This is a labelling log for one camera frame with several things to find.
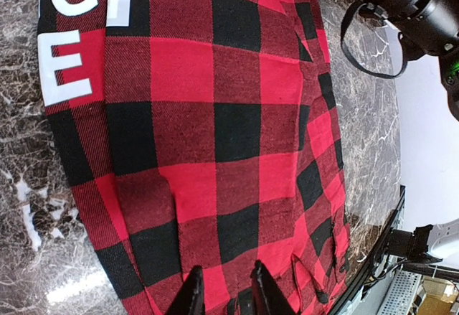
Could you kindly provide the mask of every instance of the white wall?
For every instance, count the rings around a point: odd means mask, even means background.
[[[394,68],[401,52],[388,29]],[[404,229],[459,218],[459,122],[450,114],[435,57],[408,64],[396,80],[400,116],[402,184],[407,186]],[[459,268],[458,253],[442,265]]]

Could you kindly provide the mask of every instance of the white vent grille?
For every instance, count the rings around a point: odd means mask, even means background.
[[[407,315],[421,282],[421,275],[397,271],[378,315]]]

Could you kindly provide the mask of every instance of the gray tabletop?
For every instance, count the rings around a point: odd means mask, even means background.
[[[85,229],[55,150],[39,89],[38,0],[0,0],[0,314],[125,314]],[[321,0],[340,114],[352,277],[399,189],[394,83],[352,68],[339,49],[346,0]],[[357,23],[349,44],[388,71],[384,30]]]

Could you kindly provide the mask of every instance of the buffalo plaid cloth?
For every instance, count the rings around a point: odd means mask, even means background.
[[[53,53],[82,67],[57,79],[93,94],[47,113],[128,312],[164,313],[197,264],[208,313],[246,314],[258,258],[295,310],[327,312],[349,226],[318,0],[131,0],[104,39],[106,3],[66,17],[42,0],[39,34],[80,31]]]

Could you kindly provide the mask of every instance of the red and black plaid shirt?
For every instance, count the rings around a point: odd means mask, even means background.
[[[201,265],[208,314],[246,314],[260,259],[296,311],[326,313],[349,226],[318,0],[98,0],[73,17],[41,0],[40,12],[39,34],[80,37],[52,48],[82,60],[56,78],[89,79],[92,94],[47,114],[128,312],[163,314]]]

